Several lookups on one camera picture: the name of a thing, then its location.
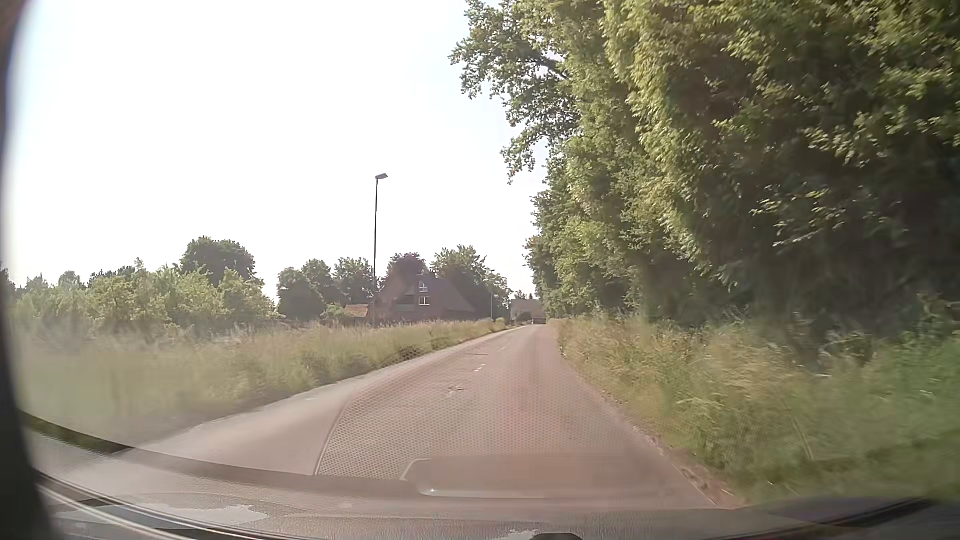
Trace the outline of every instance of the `sky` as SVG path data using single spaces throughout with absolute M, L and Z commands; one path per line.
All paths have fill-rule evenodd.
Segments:
M 543 173 L 507 183 L 499 98 L 460 93 L 458 0 L 35 0 L 12 67 L 3 264 L 22 285 L 200 235 L 243 244 L 264 292 L 321 258 L 473 245 L 533 291 Z

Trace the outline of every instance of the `house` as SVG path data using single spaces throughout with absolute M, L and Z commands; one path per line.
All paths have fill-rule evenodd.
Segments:
M 368 313 L 370 313 L 369 304 L 347 304 L 347 306 L 344 307 L 344 311 L 346 311 L 347 316 L 350 317 L 351 324 L 363 324 L 370 320 L 368 315 Z
M 535 325 L 546 324 L 546 312 L 543 310 L 543 303 L 540 300 L 517 299 L 510 302 L 510 320 L 515 321 L 518 315 L 524 311 L 532 315 Z
M 388 276 L 375 301 L 380 322 L 473 321 L 479 317 L 452 282 L 429 274 Z

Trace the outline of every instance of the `dry grass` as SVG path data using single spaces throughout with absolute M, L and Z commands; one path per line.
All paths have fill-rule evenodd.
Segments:
M 318 326 L 164 345 L 99 337 L 68 350 L 20 334 L 17 399 L 48 422 L 136 444 L 503 328 L 492 322 Z
M 749 500 L 960 495 L 960 338 L 915 335 L 812 374 L 746 324 L 555 324 L 587 379 Z

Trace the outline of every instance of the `road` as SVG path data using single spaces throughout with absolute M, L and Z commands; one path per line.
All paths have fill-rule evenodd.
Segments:
M 437 504 L 592 498 L 599 507 L 615 507 L 613 499 L 644 509 L 713 507 L 581 380 L 546 326 L 485 336 L 142 449 L 288 476 L 406 480 Z M 202 471 L 189 479 L 145 474 L 123 456 L 64 465 L 70 461 L 64 452 L 35 441 L 41 470 L 102 493 L 223 493 L 204 484 L 215 481 L 194 478 Z M 228 489 L 265 500 L 254 487 Z M 271 500 L 314 509 L 334 504 L 304 496 Z M 349 504 L 363 506 L 356 499 Z M 392 505 L 387 513 L 409 509 Z

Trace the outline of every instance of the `lamp post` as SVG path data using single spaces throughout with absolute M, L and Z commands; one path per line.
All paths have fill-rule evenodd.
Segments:
M 380 181 L 387 179 L 387 173 L 378 174 L 373 178 L 376 180 L 376 187 L 373 189 L 373 302 L 370 309 L 372 323 L 376 327 L 376 293 L 380 292 L 380 285 L 376 282 L 376 211 L 380 200 Z

